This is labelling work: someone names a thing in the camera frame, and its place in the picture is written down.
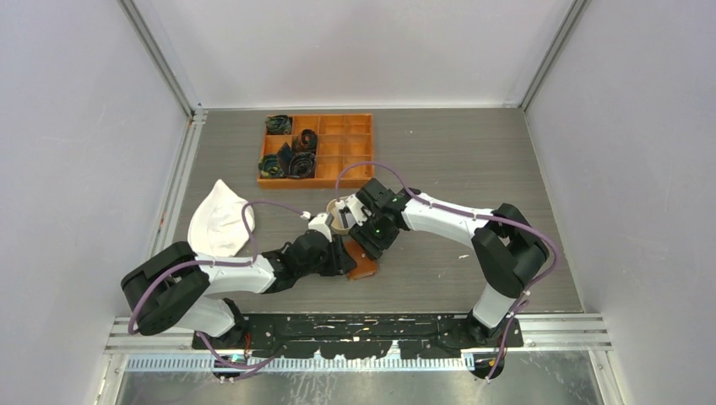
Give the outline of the brown leather card holder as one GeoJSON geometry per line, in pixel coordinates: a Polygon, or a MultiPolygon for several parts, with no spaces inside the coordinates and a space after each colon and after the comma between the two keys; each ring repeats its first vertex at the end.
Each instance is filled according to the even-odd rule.
{"type": "Polygon", "coordinates": [[[377,273],[377,262],[368,257],[360,244],[354,240],[347,240],[344,243],[344,248],[348,256],[355,262],[355,266],[346,273],[347,279],[355,281],[372,277],[377,273]]]}

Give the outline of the beige oval tray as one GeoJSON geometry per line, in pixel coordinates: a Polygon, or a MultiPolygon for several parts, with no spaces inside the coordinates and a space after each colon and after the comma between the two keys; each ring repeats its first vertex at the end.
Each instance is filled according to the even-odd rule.
{"type": "Polygon", "coordinates": [[[355,217],[348,208],[338,208],[337,200],[331,200],[327,205],[327,211],[333,216],[331,229],[335,234],[347,235],[350,229],[356,224],[355,217]]]}

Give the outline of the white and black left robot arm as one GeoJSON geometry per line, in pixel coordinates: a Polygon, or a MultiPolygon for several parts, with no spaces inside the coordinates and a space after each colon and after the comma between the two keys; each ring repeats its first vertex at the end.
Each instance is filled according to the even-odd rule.
{"type": "Polygon", "coordinates": [[[309,275],[345,275],[357,266],[338,235],[308,230],[294,242],[255,258],[214,257],[175,242],[133,269],[120,282],[132,314],[127,331],[153,336],[172,327],[193,329],[236,348],[246,325],[231,300],[217,294],[275,294],[309,275]]]}

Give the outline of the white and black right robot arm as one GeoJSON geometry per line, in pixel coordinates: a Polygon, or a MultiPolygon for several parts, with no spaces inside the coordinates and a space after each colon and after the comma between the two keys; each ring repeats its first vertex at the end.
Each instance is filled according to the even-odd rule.
{"type": "Polygon", "coordinates": [[[468,208],[410,187],[394,192],[371,179],[336,207],[350,237],[371,259],[380,258],[402,231],[422,231],[472,248],[486,286],[467,315],[466,332],[482,347],[501,336],[506,316],[551,256],[543,236],[507,203],[468,208]]]}

